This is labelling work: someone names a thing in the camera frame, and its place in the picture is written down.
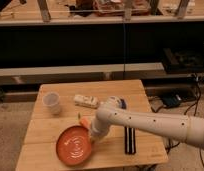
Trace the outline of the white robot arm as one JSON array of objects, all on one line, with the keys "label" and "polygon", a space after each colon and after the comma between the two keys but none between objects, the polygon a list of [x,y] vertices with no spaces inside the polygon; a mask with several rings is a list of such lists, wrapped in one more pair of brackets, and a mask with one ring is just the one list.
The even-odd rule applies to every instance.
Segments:
[{"label": "white robot arm", "polygon": [[179,114],[133,112],[122,109],[120,98],[110,96],[97,108],[90,124],[90,134],[94,138],[103,138],[112,125],[137,128],[204,150],[204,118]]}]

